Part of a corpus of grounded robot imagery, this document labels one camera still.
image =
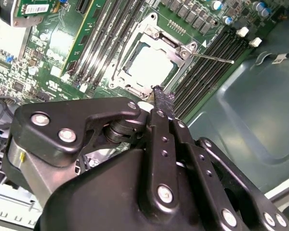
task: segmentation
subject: electrolytic capacitor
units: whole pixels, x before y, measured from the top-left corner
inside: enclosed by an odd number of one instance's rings
[[[260,12],[260,11],[262,11],[264,8],[265,8],[265,4],[264,4],[263,2],[258,2],[258,1],[256,1],[256,2],[254,2],[254,3],[252,4],[252,9],[253,9],[254,11]]]
[[[269,8],[264,8],[262,11],[258,12],[258,15],[260,17],[266,18],[267,16],[269,16],[271,13],[271,9]]]
[[[222,6],[223,6],[223,4],[221,1],[213,1],[211,8],[212,8],[212,10],[217,11],[217,10],[220,10],[222,8]]]
[[[224,16],[223,17],[223,23],[225,24],[225,25],[230,25],[230,24],[232,24],[232,18],[231,17],[228,17],[228,16]]]

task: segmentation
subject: capacitor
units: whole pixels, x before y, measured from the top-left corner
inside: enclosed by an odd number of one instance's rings
[[[45,33],[41,33],[39,36],[40,40],[42,41],[47,41],[48,40],[48,35]]]
[[[231,17],[228,17],[228,16],[224,16],[223,17],[223,23],[225,24],[225,25],[230,25],[230,24],[232,24],[232,18]]]
[[[212,8],[212,10],[217,11],[217,10],[220,10],[222,8],[222,6],[223,6],[223,4],[221,1],[213,1],[211,8]]]
[[[31,76],[35,76],[39,72],[39,69],[37,66],[31,66],[28,68],[28,73]]]
[[[254,3],[252,4],[252,9],[253,9],[254,11],[260,12],[260,11],[262,11],[264,8],[265,8],[265,4],[264,4],[263,2],[258,2],[258,1],[256,1],[256,2],[254,2]]]
[[[269,16],[270,13],[271,13],[271,9],[264,8],[262,11],[258,12],[258,15],[260,17],[266,18],[267,16]]]

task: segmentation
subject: integrated circuit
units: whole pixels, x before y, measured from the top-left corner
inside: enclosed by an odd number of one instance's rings
[[[24,85],[22,83],[20,83],[20,82],[15,81],[14,84],[13,84],[13,89],[16,90],[16,91],[22,92],[23,89],[24,89]]]
[[[163,5],[168,6],[170,0],[161,0],[160,1]]]
[[[202,29],[200,30],[201,34],[205,35],[211,28],[211,25],[208,23],[205,23]]]
[[[180,8],[180,10],[178,11],[178,16],[180,16],[181,18],[185,18],[187,13],[188,13],[188,7],[187,6],[182,6]]]
[[[196,11],[199,8],[199,5],[197,3],[195,3],[192,7],[193,11]]]
[[[170,9],[171,11],[173,11],[173,12],[176,12],[180,5],[181,5],[181,3],[180,3],[179,0],[174,0],[174,1],[170,4],[169,9]]]
[[[185,21],[188,23],[192,23],[195,18],[196,18],[196,14],[194,12],[190,11],[188,13],[187,17],[185,18]]]
[[[203,24],[204,20],[202,18],[196,19],[196,21],[193,23],[193,27],[196,29],[199,29],[201,25]]]
[[[249,10],[247,8],[245,8],[244,10],[242,10],[242,15],[246,16],[249,14]]]

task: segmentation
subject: bolt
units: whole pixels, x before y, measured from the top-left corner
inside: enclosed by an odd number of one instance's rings
[[[59,131],[59,138],[64,142],[74,142],[76,140],[76,134],[73,130],[64,128]]]
[[[172,193],[170,191],[170,189],[166,186],[160,185],[158,187],[158,196],[160,197],[160,199],[165,202],[165,203],[170,203],[172,201]]]
[[[129,102],[127,105],[128,105],[131,109],[136,109],[136,108],[137,108],[136,105],[135,105],[133,102]]]
[[[227,223],[230,226],[232,227],[236,226],[236,218],[228,209],[223,209],[222,214],[223,214],[223,218],[227,221]]]
[[[186,51],[181,52],[181,56],[182,56],[182,57],[185,57],[186,55],[187,55],[187,52],[186,52]]]
[[[31,117],[32,123],[38,126],[45,126],[49,124],[49,118],[43,114],[35,114]]]
[[[206,146],[208,146],[208,147],[212,147],[212,144],[210,143],[210,141],[208,141],[208,140],[204,140],[204,143],[206,144]]]
[[[165,117],[164,116],[164,113],[162,111],[157,111],[157,114],[160,116],[160,117]]]
[[[185,124],[182,123],[181,121],[178,121],[178,124],[179,124],[180,127],[185,128]]]
[[[284,227],[287,226],[287,223],[285,222],[285,220],[283,219],[283,217],[281,215],[276,213],[275,216],[276,216],[276,219],[280,223],[281,226],[284,226]]]
[[[268,213],[263,213],[264,218],[266,220],[266,222],[268,222],[269,225],[271,226],[275,226],[275,221],[273,220],[273,218],[270,216],[270,214]]]

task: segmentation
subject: ram slot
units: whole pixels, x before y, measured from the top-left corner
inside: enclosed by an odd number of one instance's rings
[[[90,55],[92,54],[92,51],[96,49],[96,47],[99,45],[99,42],[103,38],[105,29],[107,28],[106,25],[110,23],[108,19],[112,17],[111,12],[116,7],[118,2],[119,1],[115,1],[115,4],[113,4],[113,0],[107,0],[107,2],[104,4],[104,7],[102,8],[100,17],[95,24],[95,28],[90,34],[88,42],[86,43],[79,60],[73,68],[73,75],[77,76],[79,81],[82,80],[82,75],[86,70],[86,67],[90,64]]]
[[[126,25],[126,27],[122,30],[122,33],[120,34],[120,36],[118,36],[118,39],[115,41],[114,43],[114,47],[111,50],[111,52],[109,53],[109,55],[107,56],[104,64],[102,65],[102,69],[99,71],[96,79],[94,80],[94,82],[92,83],[92,89],[95,90],[96,87],[98,86],[99,82],[102,80],[106,69],[109,67],[111,61],[114,59],[116,52],[118,51],[120,45],[122,44],[122,42],[124,41],[124,39],[126,38],[126,35],[129,33],[129,30],[131,29],[131,27],[134,25],[134,23],[136,22],[136,16],[138,14],[138,12],[140,11],[142,5],[144,4],[145,0],[141,0],[136,4],[135,10],[132,12],[131,16],[129,17],[129,21]]]
[[[242,50],[244,51],[245,48],[240,46],[240,44],[232,43],[232,47],[230,47],[224,55],[225,57],[235,59],[236,57],[234,56],[236,56],[236,54],[241,54]],[[201,78],[200,81],[188,91],[189,96],[180,107],[180,110],[177,111],[178,116],[182,117],[186,114],[186,111],[192,109],[231,66],[230,64],[225,63],[213,63],[212,65],[214,65],[214,68],[210,70],[209,75]]]
[[[243,54],[243,52],[245,51],[245,49],[244,48],[241,48],[241,51],[236,55],[236,58],[238,59],[242,54]],[[223,68],[222,68],[222,70],[221,70],[221,76],[223,76],[225,73],[226,73],[226,71],[228,70],[228,66],[229,66],[230,64],[227,64],[226,66],[224,66]],[[195,99],[195,101],[194,101],[194,103],[191,105],[191,106],[189,106],[188,108],[186,108],[182,113],[181,113],[181,117],[182,118],[184,118],[185,116],[187,116],[193,109],[194,109],[194,107],[201,101],[201,99],[210,91],[210,89],[211,89],[211,87],[212,86],[214,86],[217,82],[218,82],[218,80],[220,80],[220,78],[219,79],[217,79],[217,78],[214,78],[213,79],[213,82],[211,82],[211,85],[208,87],[208,91],[202,91],[201,92],[201,94],[199,94],[198,96],[197,96],[197,99]]]
[[[228,30],[213,42],[205,54],[237,60],[247,47],[246,41],[238,38],[232,30]],[[230,66],[230,64],[200,58],[176,89],[174,103],[176,116],[184,118],[188,115]]]
[[[122,34],[124,29],[131,27],[129,18],[131,17],[131,13],[138,13],[135,10],[137,1],[138,0],[130,0],[126,2],[124,9],[122,10],[122,15],[119,16],[119,20],[117,20],[113,25],[115,30],[111,31],[111,33],[107,35],[107,40],[103,44],[103,48],[98,53],[97,58],[94,59],[94,62],[92,62],[92,68],[90,69],[86,82],[96,82],[97,84],[100,82],[100,79],[97,77],[99,74],[98,69],[103,68],[105,65],[106,53],[109,53],[109,57],[111,56],[112,51],[117,51],[118,48],[114,47],[114,45],[116,44],[116,41],[121,38],[121,36],[124,36],[124,34]]]

